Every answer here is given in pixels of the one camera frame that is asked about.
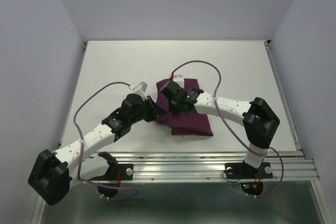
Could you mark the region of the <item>purple cloth drape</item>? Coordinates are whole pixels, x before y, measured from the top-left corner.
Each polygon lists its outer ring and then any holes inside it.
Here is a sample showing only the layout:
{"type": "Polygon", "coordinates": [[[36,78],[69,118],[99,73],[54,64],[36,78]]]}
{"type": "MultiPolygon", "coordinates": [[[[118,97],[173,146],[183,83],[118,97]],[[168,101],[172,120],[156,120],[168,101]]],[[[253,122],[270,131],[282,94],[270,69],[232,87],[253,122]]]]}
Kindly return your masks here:
{"type": "Polygon", "coordinates": [[[208,116],[205,114],[185,113],[172,114],[169,112],[167,98],[160,92],[160,89],[168,79],[163,79],[156,83],[157,101],[156,104],[164,109],[167,114],[156,119],[155,122],[167,126],[171,129],[172,135],[195,135],[195,136],[213,136],[208,116]]]}

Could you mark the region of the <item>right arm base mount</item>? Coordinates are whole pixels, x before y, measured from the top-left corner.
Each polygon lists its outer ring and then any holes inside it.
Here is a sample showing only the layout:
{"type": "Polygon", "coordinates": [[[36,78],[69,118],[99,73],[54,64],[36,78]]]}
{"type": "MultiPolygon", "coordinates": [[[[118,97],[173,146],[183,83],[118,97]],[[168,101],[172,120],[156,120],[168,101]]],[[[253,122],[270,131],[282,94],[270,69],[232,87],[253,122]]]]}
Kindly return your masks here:
{"type": "Polygon", "coordinates": [[[262,180],[272,179],[273,173],[269,162],[262,162],[259,168],[253,168],[244,162],[227,163],[222,177],[230,183],[240,182],[244,193],[258,197],[264,190],[262,180]]]}

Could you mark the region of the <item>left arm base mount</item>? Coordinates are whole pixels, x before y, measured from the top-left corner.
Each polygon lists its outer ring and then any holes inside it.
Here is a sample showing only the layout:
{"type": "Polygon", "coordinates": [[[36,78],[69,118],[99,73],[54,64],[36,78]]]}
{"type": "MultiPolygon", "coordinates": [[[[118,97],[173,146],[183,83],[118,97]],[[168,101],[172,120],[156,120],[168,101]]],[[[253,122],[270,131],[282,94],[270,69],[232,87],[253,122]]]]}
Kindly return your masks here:
{"type": "Polygon", "coordinates": [[[118,189],[107,189],[97,186],[98,193],[108,199],[117,199],[117,194],[121,191],[122,181],[131,181],[133,179],[133,164],[118,164],[108,166],[107,171],[99,176],[90,177],[91,181],[103,182],[106,186],[118,187],[118,189]]]}

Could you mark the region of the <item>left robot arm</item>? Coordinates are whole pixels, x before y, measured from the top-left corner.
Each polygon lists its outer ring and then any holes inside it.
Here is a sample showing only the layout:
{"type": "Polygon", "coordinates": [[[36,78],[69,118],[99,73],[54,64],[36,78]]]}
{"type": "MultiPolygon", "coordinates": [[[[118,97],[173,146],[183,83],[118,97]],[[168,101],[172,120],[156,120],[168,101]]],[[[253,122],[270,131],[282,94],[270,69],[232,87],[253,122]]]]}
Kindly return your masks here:
{"type": "Polygon", "coordinates": [[[70,191],[70,183],[74,180],[70,173],[81,167],[84,159],[128,134],[132,125],[140,121],[152,122],[164,115],[166,111],[151,97],[128,94],[121,106],[88,134],[80,134],[78,140],[56,151],[40,152],[28,184],[47,204],[55,205],[70,191]]]}

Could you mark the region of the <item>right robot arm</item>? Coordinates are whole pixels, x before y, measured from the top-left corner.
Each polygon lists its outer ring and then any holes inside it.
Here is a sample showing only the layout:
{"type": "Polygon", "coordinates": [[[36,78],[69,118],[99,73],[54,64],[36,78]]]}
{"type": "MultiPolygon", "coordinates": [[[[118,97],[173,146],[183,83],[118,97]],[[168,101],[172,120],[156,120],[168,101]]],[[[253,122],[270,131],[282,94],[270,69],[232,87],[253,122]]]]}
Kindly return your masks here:
{"type": "Polygon", "coordinates": [[[221,118],[226,126],[228,120],[243,126],[249,145],[240,141],[247,149],[241,170],[248,177],[260,172],[260,166],[280,124],[279,117],[264,99],[256,97],[253,101],[237,101],[216,97],[196,88],[186,91],[173,80],[165,83],[160,93],[167,98],[172,113],[213,115],[221,118]]]}

